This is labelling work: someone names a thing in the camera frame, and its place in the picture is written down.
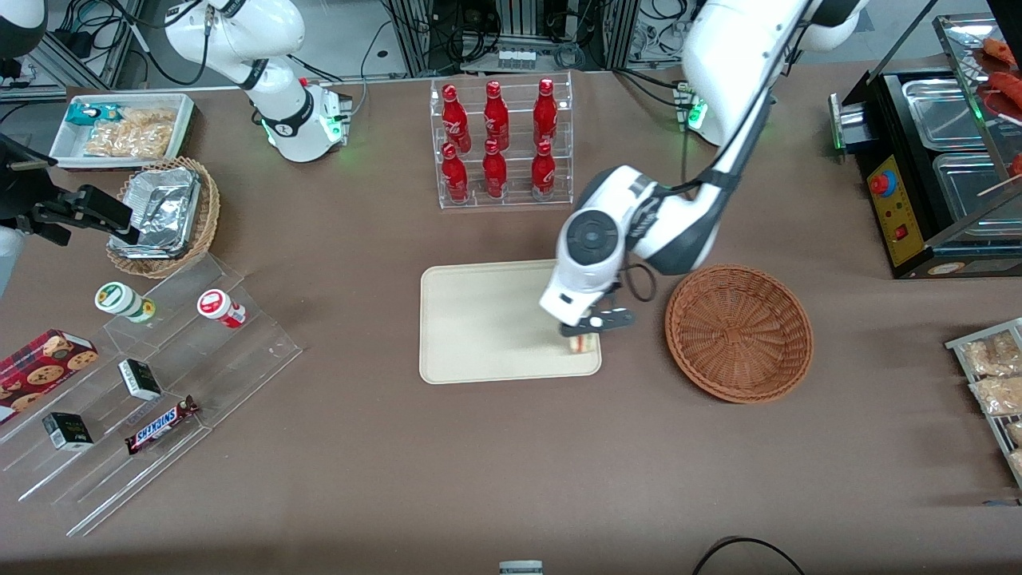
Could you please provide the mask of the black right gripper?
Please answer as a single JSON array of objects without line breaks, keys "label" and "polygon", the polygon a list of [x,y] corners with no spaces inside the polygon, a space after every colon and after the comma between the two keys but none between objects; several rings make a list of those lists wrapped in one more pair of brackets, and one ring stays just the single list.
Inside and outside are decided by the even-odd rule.
[{"label": "black right gripper", "polygon": [[[30,232],[49,243],[65,247],[72,232],[63,224],[76,222],[69,204],[39,204],[55,200],[58,186],[48,174],[56,161],[22,143],[1,135],[1,221],[8,225],[18,215],[30,212]],[[92,185],[82,185],[76,192],[76,209],[85,227],[101,230],[117,239],[138,239],[139,229],[132,226],[133,210],[117,197]]]}]

